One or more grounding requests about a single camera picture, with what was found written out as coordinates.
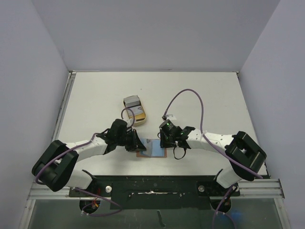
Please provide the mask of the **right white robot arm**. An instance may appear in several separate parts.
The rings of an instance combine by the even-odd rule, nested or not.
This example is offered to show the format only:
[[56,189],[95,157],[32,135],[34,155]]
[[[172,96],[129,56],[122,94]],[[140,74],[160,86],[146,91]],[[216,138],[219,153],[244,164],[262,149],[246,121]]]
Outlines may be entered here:
[[203,133],[190,126],[182,129],[170,120],[165,120],[159,129],[162,148],[202,149],[220,153],[229,160],[230,166],[221,169],[212,183],[217,195],[223,195],[242,179],[263,178],[258,173],[266,160],[266,153],[246,132],[239,131],[235,135]]

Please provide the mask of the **tan leather card holder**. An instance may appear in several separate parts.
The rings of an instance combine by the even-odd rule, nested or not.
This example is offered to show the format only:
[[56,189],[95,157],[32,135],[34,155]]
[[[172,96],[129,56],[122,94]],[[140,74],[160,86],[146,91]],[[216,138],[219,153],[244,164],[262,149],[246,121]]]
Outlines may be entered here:
[[160,140],[158,139],[151,139],[152,140],[152,155],[151,157],[145,156],[142,151],[136,152],[137,157],[143,158],[166,158],[167,151],[165,148],[160,147]]

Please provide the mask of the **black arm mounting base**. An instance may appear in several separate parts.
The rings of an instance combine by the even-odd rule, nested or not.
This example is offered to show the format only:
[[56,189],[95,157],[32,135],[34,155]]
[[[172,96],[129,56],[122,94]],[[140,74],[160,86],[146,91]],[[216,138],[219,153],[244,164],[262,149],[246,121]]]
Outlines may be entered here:
[[210,209],[227,189],[214,176],[97,176],[87,188],[110,198],[111,209]]

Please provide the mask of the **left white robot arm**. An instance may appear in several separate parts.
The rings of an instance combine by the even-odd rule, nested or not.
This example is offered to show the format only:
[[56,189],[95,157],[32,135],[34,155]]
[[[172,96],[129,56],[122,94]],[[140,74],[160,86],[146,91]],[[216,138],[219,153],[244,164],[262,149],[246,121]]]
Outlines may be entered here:
[[53,192],[63,187],[74,187],[86,196],[92,196],[97,190],[95,176],[86,170],[75,169],[76,164],[93,156],[108,154],[118,146],[128,152],[146,150],[131,124],[116,119],[110,128],[94,133],[89,140],[74,143],[54,140],[35,163],[31,173],[37,184],[46,185]]

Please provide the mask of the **silver VIP card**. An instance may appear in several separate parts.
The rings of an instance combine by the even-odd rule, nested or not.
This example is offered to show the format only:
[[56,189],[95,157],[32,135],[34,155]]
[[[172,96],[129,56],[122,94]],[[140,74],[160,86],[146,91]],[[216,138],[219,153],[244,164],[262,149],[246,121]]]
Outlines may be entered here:
[[145,150],[142,151],[142,153],[145,156],[151,157],[152,151],[153,151],[153,144],[151,139],[143,138],[141,140],[142,144],[145,146]]

